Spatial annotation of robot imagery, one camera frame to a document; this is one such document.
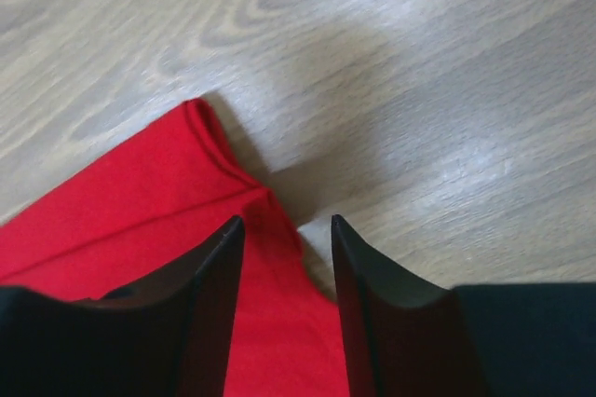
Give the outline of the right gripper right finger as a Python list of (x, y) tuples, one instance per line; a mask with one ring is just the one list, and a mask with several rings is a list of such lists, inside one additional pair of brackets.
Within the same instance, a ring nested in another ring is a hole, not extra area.
[(444, 289), (331, 223), (349, 391), (354, 396), (591, 396), (591, 282)]

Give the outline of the red t shirt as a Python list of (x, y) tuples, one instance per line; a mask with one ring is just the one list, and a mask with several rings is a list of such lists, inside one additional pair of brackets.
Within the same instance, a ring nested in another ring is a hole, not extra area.
[(4, 224), (1, 282), (97, 298), (234, 215), (246, 238), (225, 394), (347, 395), (337, 306), (309, 279), (296, 228), (238, 164), (203, 99), (168, 111)]

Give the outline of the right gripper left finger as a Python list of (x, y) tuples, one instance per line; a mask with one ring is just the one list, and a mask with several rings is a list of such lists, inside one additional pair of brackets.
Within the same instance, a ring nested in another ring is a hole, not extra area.
[(100, 299), (1, 290), (5, 396), (220, 396), (245, 227), (204, 242)]

